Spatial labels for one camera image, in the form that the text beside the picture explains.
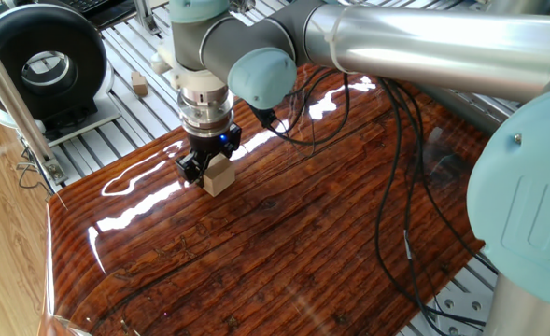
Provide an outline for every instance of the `vertical post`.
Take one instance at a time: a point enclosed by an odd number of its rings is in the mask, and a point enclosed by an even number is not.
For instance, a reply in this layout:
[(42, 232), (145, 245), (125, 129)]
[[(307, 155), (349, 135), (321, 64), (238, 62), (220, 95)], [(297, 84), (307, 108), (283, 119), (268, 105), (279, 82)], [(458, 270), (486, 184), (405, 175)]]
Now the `vertical post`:
[(5, 110), (13, 118), (21, 135), (34, 155), (42, 162), (54, 159), (44, 136), (38, 130), (32, 114), (21, 98), (15, 84), (0, 60), (0, 100)]
[(154, 17), (152, 16), (152, 8), (148, 5), (148, 1), (134, 0), (134, 5), (135, 10), (137, 11), (135, 14), (135, 19), (138, 23), (152, 35), (158, 34), (160, 30), (154, 21)]

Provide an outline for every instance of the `wooden floor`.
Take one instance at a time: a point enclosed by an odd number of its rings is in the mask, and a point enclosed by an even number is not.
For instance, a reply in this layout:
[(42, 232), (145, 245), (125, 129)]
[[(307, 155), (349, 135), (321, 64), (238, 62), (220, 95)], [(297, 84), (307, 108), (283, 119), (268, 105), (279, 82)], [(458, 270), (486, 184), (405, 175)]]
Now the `wooden floor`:
[(18, 187), (21, 150), (15, 132), (0, 126), (0, 336), (36, 335), (42, 310), (46, 192)]

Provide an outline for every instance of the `black cable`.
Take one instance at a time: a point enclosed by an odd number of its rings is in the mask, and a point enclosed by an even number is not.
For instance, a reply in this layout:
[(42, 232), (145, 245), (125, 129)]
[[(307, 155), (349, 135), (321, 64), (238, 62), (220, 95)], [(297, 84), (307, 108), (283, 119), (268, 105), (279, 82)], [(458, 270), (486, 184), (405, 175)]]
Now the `black cable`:
[(303, 102), (302, 102), (302, 107), (300, 108), (299, 112), (297, 112), (295, 114), (295, 118), (293, 119), (293, 122), (289, 125), (289, 131), (291, 132), (294, 128), (295, 128), (295, 125), (297, 125), (298, 121), (300, 121), (300, 116), (302, 115), (302, 113), (304, 113), (305, 111), (305, 107), (307, 106), (308, 104), (308, 100), (310, 99), (310, 97), (312, 96), (312, 92), (316, 89), (316, 87), (318, 86), (318, 84), (320, 84), (324, 79), (326, 79), (328, 76), (330, 75), (333, 75), (333, 74), (336, 74), (337, 73), (337, 70), (329, 70), (327, 71), (326, 73), (324, 73), (321, 77), (319, 77), (315, 82), (314, 84), (312, 84), (312, 86), (310, 87), (310, 90), (308, 90), (307, 94), (305, 95), (305, 97), (303, 98)]
[[(439, 310), (441, 312), (444, 312), (443, 310), (443, 306), (439, 303), (439, 300), (436, 296), (436, 287), (434, 286), (434, 283), (432, 282), (432, 277), (430, 276), (430, 273), (428, 272), (428, 270), (426, 269), (426, 265), (424, 265), (424, 263), (419, 259), (419, 257), (417, 256), (416, 253), (414, 253), (414, 251), (412, 251), (412, 256), (414, 257), (414, 260), (416, 262), (419, 262), (420, 263), (420, 266), (422, 266), (422, 271), (424, 271), (424, 274), (426, 275), (426, 278), (428, 279), (428, 283), (430, 285), (430, 288), (432, 289), (432, 297), (434, 299), (434, 303), (436, 303), (436, 306), (439, 308)], [(463, 323), (469, 327), (472, 327), (474, 329), (478, 329), (480, 332), (484, 332), (482, 329), (476, 327), (475, 325), (473, 325), (472, 323), (467, 323), (467, 322), (460, 322), (460, 323)]]
[(281, 139), (285, 140), (285, 141), (288, 141), (288, 142), (291, 142), (293, 144), (296, 144), (296, 145), (302, 145), (302, 146), (315, 146), (315, 145), (322, 145), (322, 144), (325, 144), (327, 142), (329, 142), (331, 139), (333, 139), (342, 129), (343, 127), (346, 125), (346, 122), (347, 122), (347, 118), (349, 117), (349, 110), (351, 109), (351, 101), (350, 101), (350, 97), (349, 97), (349, 80), (347, 78), (347, 74), (343, 74), (343, 83), (345, 85), (345, 97), (346, 97), (346, 109), (345, 109), (345, 114), (343, 116), (343, 119), (341, 120), (341, 122), (339, 123), (339, 126), (337, 126), (337, 129), (334, 130), (331, 134), (329, 134), (328, 136), (322, 138), (322, 139), (318, 139), (318, 140), (314, 140), (312, 142), (306, 142), (306, 141), (301, 141), (301, 140), (296, 140), (296, 139), (293, 139), (293, 138), (290, 138), (288, 136), (286, 136), (284, 133), (281, 133), (281, 132), (278, 132), (277, 130), (275, 130), (272, 126), (269, 126), (268, 127), (268, 130), (270, 130), (271, 132), (273, 132), (274, 134), (276, 134), (278, 137), (280, 137)]
[[(382, 221), (382, 215), (383, 215), (385, 203), (387, 201), (388, 194), (390, 192), (390, 187), (392, 186), (393, 179), (394, 179), (394, 176), (395, 176), (395, 172), (397, 170), (397, 165), (399, 163), (399, 158), (401, 156), (402, 126), (401, 126), (401, 117), (400, 117), (400, 114), (399, 114), (399, 107), (397, 106), (397, 102), (395, 101), (395, 99), (393, 99), (393, 95), (390, 92), (390, 89), (388, 88), (387, 84), (384, 82), (384, 80), (382, 78), (378, 78), (378, 82), (380, 83), (381, 87), (385, 91), (385, 94), (388, 96), (388, 98), (391, 102), (391, 106), (392, 106), (394, 115), (395, 115), (395, 120), (396, 120), (396, 124), (397, 124), (397, 146), (396, 146), (396, 149), (395, 149), (395, 155), (394, 155), (394, 158), (393, 158), (393, 163), (391, 165), (391, 173), (389, 175), (387, 187), (385, 188), (385, 191), (383, 193), (383, 197), (382, 197), (381, 203), (380, 203), (379, 208), (378, 208), (378, 214), (376, 216), (376, 222), (375, 222), (375, 225), (374, 225), (374, 250), (375, 250), (376, 258), (378, 259), (378, 262), (381, 265), (381, 268), (383, 269), (383, 272), (387, 276), (388, 280), (393, 284), (393, 286), (395, 288), (397, 288), (397, 290), (399, 292), (401, 292), (401, 294), (405, 298), (407, 298), (409, 301), (411, 301), (413, 303), (418, 304), (418, 300), (414, 296), (412, 296), (409, 292), (407, 292), (407, 290), (401, 284), (399, 284), (399, 282), (397, 282), (397, 280), (390, 273), (390, 271), (387, 268), (387, 265), (385, 264), (385, 262), (382, 258), (382, 255), (380, 253), (380, 224), (381, 224), (381, 221)], [(468, 317), (456, 316), (456, 315), (451, 315), (451, 314), (445, 313), (443, 311), (438, 311), (438, 310), (432, 309), (428, 306), (424, 306), (424, 309), (422, 311), (423, 312), (429, 312), (429, 313), (435, 313), (437, 315), (449, 317), (449, 318), (454, 319), (458, 322), (467, 322), (467, 323), (472, 323), (474, 325), (480, 325), (480, 326), (484, 326), (486, 324), (485, 322), (474, 320), (474, 319), (471, 319), (471, 318), (468, 318)]]
[[(435, 331), (443, 334), (440, 330), (437, 329), (436, 325), (433, 325), (432, 324), (432, 321), (430, 321), (430, 317), (428, 316), (427, 313), (425, 313), (427, 310), (430, 312), (430, 307), (426, 306), (426, 308), (423, 308), (425, 307), (424, 304), (422, 303), (421, 299), (420, 299), (420, 296), (419, 296), (419, 290), (417, 288), (417, 283), (416, 283), (416, 270), (415, 270), (415, 267), (414, 267), (414, 264), (411, 260), (411, 244), (410, 244), (410, 241), (409, 241), (409, 226), (410, 226), (410, 211), (411, 211), (411, 199), (412, 199), (412, 195), (413, 195), (413, 191), (414, 191), (414, 187), (416, 185), (416, 177), (418, 175), (418, 173), (422, 174), (423, 177), (424, 176), (424, 171), (423, 171), (423, 168), (424, 168), (424, 160), (423, 160), (423, 149), (424, 149), (424, 141), (423, 141), (423, 122), (422, 122), (422, 118), (421, 118), (421, 113), (418, 114), (418, 121), (419, 121), (419, 124), (416, 123), (416, 121), (414, 120), (410, 110), (409, 110), (409, 107), (407, 106), (407, 103), (405, 102), (405, 100), (402, 98), (401, 96), (401, 93), (399, 92), (399, 90), (397, 89), (397, 87), (399, 86), (399, 84), (395, 81), (390, 81), (390, 91), (392, 91), (392, 95), (391, 97), (389, 97), (390, 99), (393, 99), (394, 96), (397, 96), (398, 97), (398, 101), (399, 101), (399, 104), (401, 106), (401, 108), (405, 111), (406, 115), (407, 115), (407, 118), (409, 119), (410, 121), (410, 124), (414, 130), (414, 133), (416, 135), (416, 144), (417, 144), (417, 156), (418, 156), (418, 160), (417, 160), (417, 163), (416, 163), (416, 168), (414, 170), (414, 174), (412, 176), (412, 182), (410, 184), (410, 187), (408, 189), (408, 194), (407, 194), (407, 201), (406, 201), (406, 206), (405, 206), (405, 217), (404, 217), (404, 239), (405, 239), (405, 245), (406, 245), (406, 248), (407, 248), (407, 255), (408, 255), (408, 262), (410, 264), (410, 273), (412, 275), (412, 280), (413, 280), (413, 284), (414, 284), (414, 292), (416, 294), (416, 300), (417, 300), (417, 304), (418, 306), (420, 307), (420, 309), (424, 312), (424, 316), (425, 318), (427, 319), (427, 322), (430, 324), (430, 326), (435, 329)], [(405, 88), (402, 88), (402, 90), (404, 92), (406, 92), (406, 94), (412, 98), (412, 104), (414, 106), (416, 106), (416, 111), (419, 112), (419, 108), (417, 107), (417, 103), (416, 103), (416, 100), (413, 99), (413, 96), (411, 94), (409, 94), (409, 92), (407, 92), (407, 90)], [(469, 322), (465, 322), (465, 321), (461, 321), (461, 317), (459, 317), (459, 319), (456, 319), (456, 318), (453, 318), (453, 317), (450, 317), (458, 322), (461, 322), (461, 323), (464, 323), (466, 325), (469, 325), (473, 328), (476, 328), (476, 329), (479, 329), (475, 326), (473, 326), (471, 323)]]
[(305, 89), (305, 87), (308, 86), (308, 84), (310, 84), (310, 82), (312, 81), (312, 79), (314, 79), (314, 77), (319, 73), (321, 72), (322, 70), (324, 70), (325, 67), (324, 66), (320, 66), (318, 69), (316, 69), (316, 71), (314, 71), (312, 73), (312, 75), (310, 75), (310, 77), (308, 79), (305, 80), (305, 82), (302, 84), (302, 86), (296, 90), (296, 91), (292, 91), (292, 92), (289, 92), (285, 95), (285, 97), (291, 97), (291, 96), (294, 96), (298, 93), (300, 93), (301, 91), (303, 91), (303, 89)]
[[(410, 99), (412, 105), (414, 106), (415, 110), (416, 110), (416, 116), (417, 116), (417, 119), (418, 119), (418, 122), (419, 122), (419, 133), (420, 133), (420, 137), (423, 136), (424, 134), (424, 127), (423, 127), (423, 122), (422, 122), (422, 112), (417, 104), (417, 101), (416, 101), (416, 98), (414, 97), (413, 94), (411, 94), (403, 85), (401, 85), (400, 83), (394, 81), (394, 80), (391, 80), (390, 81), (395, 87), (399, 88), (401, 91), (403, 91), (405, 93), (405, 95), (407, 95), (407, 97)], [(399, 92), (396, 92), (397, 95), (399, 95), (399, 99), (400, 99), (400, 102), (403, 101), (404, 104), (403, 104), (403, 107), (405, 108), (408, 108), (407, 107), (407, 103), (403, 100), (401, 94)], [(418, 160), (421, 161), (421, 164), (422, 164), (422, 167), (424, 165), (424, 154), (423, 152), (420, 152), (420, 155), (418, 156)], [(461, 235), (459, 235), (459, 233), (457, 232), (457, 230), (455, 229), (455, 227), (453, 226), (453, 224), (451, 224), (451, 222), (444, 216), (443, 212), (441, 211), (441, 208), (438, 206), (438, 204), (434, 201), (434, 197), (432, 196), (432, 193), (430, 192), (430, 188), (429, 188), (429, 185), (428, 185), (428, 182), (426, 180), (426, 177), (424, 175), (424, 171), (421, 172), (422, 173), (422, 185), (424, 186), (424, 190), (426, 191), (426, 194), (430, 200), (430, 203), (432, 204), (432, 207), (434, 208), (434, 211), (436, 211), (436, 213), (438, 214), (438, 216), (441, 218), (441, 220), (444, 222), (444, 224), (446, 225), (446, 227), (451, 230), (451, 232), (453, 233), (453, 235), (458, 239), (458, 241), (461, 243), (461, 245), (463, 245), (463, 248), (468, 252), (470, 253), (474, 258), (476, 258), (478, 261), (480, 261), (483, 265), (485, 265), (490, 271), (492, 271), (494, 274), (499, 274), (497, 272), (497, 270), (492, 267), (488, 262), (486, 262), (484, 259), (482, 259), (482, 257), (480, 257), (477, 253), (473, 252), (472, 249), (468, 246), (468, 244), (463, 240), (463, 238), (461, 237)]]

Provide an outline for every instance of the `metal pole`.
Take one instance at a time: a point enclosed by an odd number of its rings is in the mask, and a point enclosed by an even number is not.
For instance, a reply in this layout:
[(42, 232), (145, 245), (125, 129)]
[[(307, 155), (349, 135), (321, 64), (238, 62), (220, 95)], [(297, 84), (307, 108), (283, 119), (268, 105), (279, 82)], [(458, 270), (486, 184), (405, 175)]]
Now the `metal pole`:
[(5, 110), (13, 118), (21, 135), (29, 145), (34, 155), (42, 162), (54, 158), (44, 136), (38, 130), (32, 114), (25, 105), (20, 94), (9, 77), (7, 70), (0, 60), (0, 100)]
[(550, 336), (550, 303), (500, 274), (484, 336), (539, 335)]
[(304, 44), (313, 63), (519, 102), (550, 81), (550, 17), (325, 5)]

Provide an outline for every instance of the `light blue joint cap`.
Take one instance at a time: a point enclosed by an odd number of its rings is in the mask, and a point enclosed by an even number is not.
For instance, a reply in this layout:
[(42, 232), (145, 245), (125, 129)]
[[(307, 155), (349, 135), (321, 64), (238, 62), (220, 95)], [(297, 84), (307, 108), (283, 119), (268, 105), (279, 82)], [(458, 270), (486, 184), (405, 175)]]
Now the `light blue joint cap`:
[(499, 271), (550, 303), (550, 92), (492, 135), (467, 202), (473, 233)]
[(285, 51), (261, 48), (237, 60), (227, 82), (235, 95), (252, 106), (269, 109), (283, 101), (296, 77), (297, 67)]
[(170, 0), (169, 16), (175, 23), (206, 21), (229, 10), (229, 0)]

